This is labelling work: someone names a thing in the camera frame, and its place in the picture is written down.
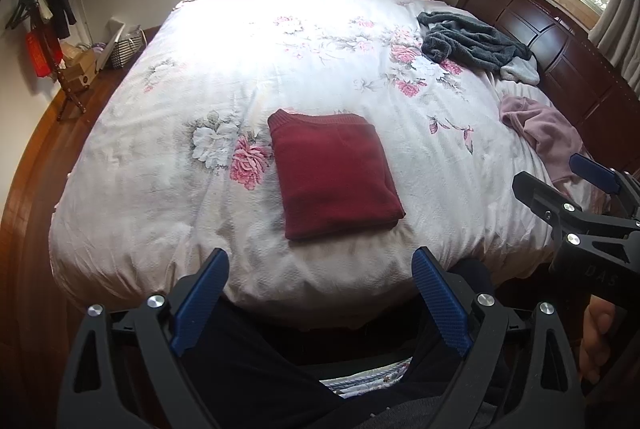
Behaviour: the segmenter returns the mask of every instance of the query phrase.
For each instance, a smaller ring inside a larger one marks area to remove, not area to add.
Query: blue gripper pad
[[[473,345],[468,333],[465,309],[423,249],[414,252],[411,270],[415,285],[427,304],[431,317],[436,321],[445,344],[464,357]]]
[[[620,184],[616,180],[616,174],[613,171],[579,153],[571,155],[569,167],[574,174],[587,180],[607,194],[618,194],[620,192]]]
[[[229,259],[224,250],[219,250],[215,259],[191,287],[174,316],[171,348],[178,357],[182,356],[185,349],[193,348],[198,342],[228,277]]]

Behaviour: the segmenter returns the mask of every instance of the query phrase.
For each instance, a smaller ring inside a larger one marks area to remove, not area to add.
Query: red bag
[[[40,45],[40,39],[38,35],[42,33],[40,30],[31,30],[27,33],[27,50],[29,51],[29,57],[31,58],[31,64],[38,76],[47,76],[53,71],[53,66],[49,66],[47,63],[47,57],[45,57]],[[59,64],[62,60],[62,49],[60,48],[60,42],[56,37],[53,29],[50,26],[44,28],[44,36],[49,45],[49,51],[53,55],[53,59],[56,64]]]

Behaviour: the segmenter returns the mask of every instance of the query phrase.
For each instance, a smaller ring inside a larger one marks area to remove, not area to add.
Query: gray fleece clothing
[[[450,57],[467,68],[499,72],[513,57],[531,58],[528,46],[473,17],[421,12],[418,22],[428,28],[422,52],[437,64]]]

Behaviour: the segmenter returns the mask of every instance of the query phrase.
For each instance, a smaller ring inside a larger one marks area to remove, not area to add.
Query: wooden floor
[[[0,426],[54,426],[58,387],[82,314],[51,276],[51,215],[82,146],[128,68],[104,70],[61,122],[57,97],[40,121],[2,215],[0,255]]]

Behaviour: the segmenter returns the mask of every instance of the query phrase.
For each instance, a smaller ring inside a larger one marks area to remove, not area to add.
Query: wooden headboard
[[[640,168],[640,102],[570,16],[546,0],[459,0],[458,6],[529,45],[539,88],[596,161],[630,173]]]

